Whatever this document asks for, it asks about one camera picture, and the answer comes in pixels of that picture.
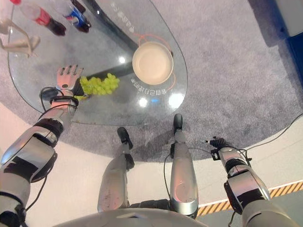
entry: red bottle cap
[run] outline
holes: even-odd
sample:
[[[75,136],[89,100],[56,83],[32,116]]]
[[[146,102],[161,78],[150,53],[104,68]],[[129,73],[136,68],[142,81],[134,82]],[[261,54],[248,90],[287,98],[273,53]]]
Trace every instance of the red bottle cap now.
[[[10,0],[13,4],[19,5],[21,3],[21,0]]]

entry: soda bottle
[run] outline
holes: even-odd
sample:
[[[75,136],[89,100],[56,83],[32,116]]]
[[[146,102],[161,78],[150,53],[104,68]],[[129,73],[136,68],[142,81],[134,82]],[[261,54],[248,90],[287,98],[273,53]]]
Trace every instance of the soda bottle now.
[[[89,32],[90,22],[69,0],[50,0],[50,2],[52,7],[79,31]]]
[[[20,7],[25,17],[36,23],[47,27],[55,35],[65,35],[66,27],[54,20],[44,9],[32,2],[21,2],[21,0],[10,0]]]

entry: bottle label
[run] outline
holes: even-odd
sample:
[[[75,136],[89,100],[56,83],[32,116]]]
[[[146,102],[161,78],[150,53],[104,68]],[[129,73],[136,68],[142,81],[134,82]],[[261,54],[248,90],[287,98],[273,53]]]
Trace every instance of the bottle label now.
[[[40,16],[35,20],[40,25],[48,25],[51,20],[51,16],[45,12],[42,8],[40,8]]]
[[[72,13],[65,17],[69,22],[71,22],[72,25],[81,27],[82,25],[85,24],[85,17],[83,16],[80,11],[74,7]]]

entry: black cable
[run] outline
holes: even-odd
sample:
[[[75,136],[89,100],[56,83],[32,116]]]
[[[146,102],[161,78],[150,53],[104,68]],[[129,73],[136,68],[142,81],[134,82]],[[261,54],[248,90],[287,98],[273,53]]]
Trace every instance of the black cable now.
[[[69,105],[69,106],[72,106],[73,108],[77,109],[77,107],[76,107],[75,105],[72,105],[72,104],[61,104],[61,105],[53,106],[52,108],[49,108],[49,109],[46,110],[43,114],[41,114],[40,117],[39,117],[39,119],[40,119],[44,114],[46,114],[48,111],[50,111],[50,110],[52,110],[52,109],[54,109],[54,108],[57,108],[57,107],[59,107],[59,106],[63,106],[63,105]]]
[[[298,115],[298,116],[290,123],[290,125],[288,125],[288,126],[283,130],[283,132],[281,132],[281,134],[278,135],[277,137],[275,137],[274,139],[272,139],[272,140],[270,140],[270,141],[268,141],[268,142],[265,142],[265,143],[261,143],[261,144],[255,145],[255,146],[253,146],[253,147],[251,147],[251,148],[248,148],[248,149],[246,149],[246,153],[247,153],[247,151],[250,150],[250,149],[253,149],[253,148],[256,148],[256,147],[259,147],[259,146],[268,144],[268,143],[270,143],[270,142],[272,142],[272,141],[278,139],[280,136],[282,136],[282,135],[290,128],[290,126],[292,126],[292,124],[293,124],[295,121],[297,121],[297,120],[298,120],[300,117],[302,117],[302,116],[303,116],[303,113],[300,114],[300,115]]]
[[[164,159],[163,173],[164,173],[164,182],[165,182],[166,191],[167,191],[167,194],[169,195],[169,200],[170,200],[169,188],[167,187],[166,177],[165,177],[165,163],[166,163],[166,159],[167,159],[169,156],[170,156],[170,154],[168,154],[168,155],[166,156],[166,158]]]
[[[46,111],[46,109],[45,109],[43,99],[42,99],[42,92],[44,92],[44,90],[46,90],[46,89],[55,89],[55,90],[59,91],[62,96],[64,96],[63,92],[61,90],[55,88],[55,87],[44,87],[44,88],[42,88],[41,91],[40,91],[39,97],[40,97],[41,105],[42,105],[42,108],[43,108],[44,111]]]
[[[233,217],[235,216],[236,212],[234,211],[232,213],[232,218],[231,218],[231,221],[228,223],[228,227],[232,227],[232,221],[233,221]]]
[[[44,178],[43,184],[42,184],[42,186],[41,186],[41,188],[40,188],[40,191],[38,192],[37,197],[36,197],[35,200],[34,200],[34,201],[25,209],[26,211],[28,211],[28,210],[37,202],[37,200],[39,199],[39,196],[40,196],[40,194],[41,194],[41,192],[42,192],[42,190],[43,190],[43,188],[44,188],[44,185],[45,185],[45,183],[46,183],[46,180],[47,180],[47,175],[46,175],[45,178]]]
[[[46,180],[47,180],[47,176],[49,175],[49,173],[51,172],[51,170],[53,169],[53,165],[52,167],[47,171],[47,173],[45,174],[45,178],[44,178],[44,181],[43,181],[43,184],[41,185],[41,188],[38,192],[38,195],[36,196],[35,200],[25,209],[25,211],[28,211],[36,202],[37,200],[39,199],[40,197],[40,194],[45,186],[45,183],[46,183]]]
[[[201,151],[207,152],[208,154],[211,154],[211,152],[210,152],[210,151],[208,151],[208,150],[204,150],[204,149],[202,149],[202,148],[188,148],[188,149],[196,149],[196,150],[201,150]]]

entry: glass table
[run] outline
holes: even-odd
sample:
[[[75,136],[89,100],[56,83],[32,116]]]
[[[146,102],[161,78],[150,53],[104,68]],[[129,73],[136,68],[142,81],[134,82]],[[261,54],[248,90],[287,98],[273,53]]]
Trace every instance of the glass table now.
[[[47,0],[32,0],[67,27],[65,36],[55,36],[45,27],[25,18],[14,7],[12,20],[41,42],[37,56],[9,54],[13,83],[24,100],[42,112],[39,92],[55,86],[56,71],[66,65],[83,67],[83,76],[104,79],[112,73],[120,79],[110,95],[92,95],[80,101],[73,121],[86,124],[136,125],[151,123],[174,112],[187,91],[187,69],[182,52],[163,18],[149,0],[83,0],[84,15],[91,23],[88,33],[78,31],[51,8]],[[21,37],[10,34],[10,41]],[[165,45],[173,55],[174,68],[160,85],[140,81],[132,68],[135,50],[145,42]]]

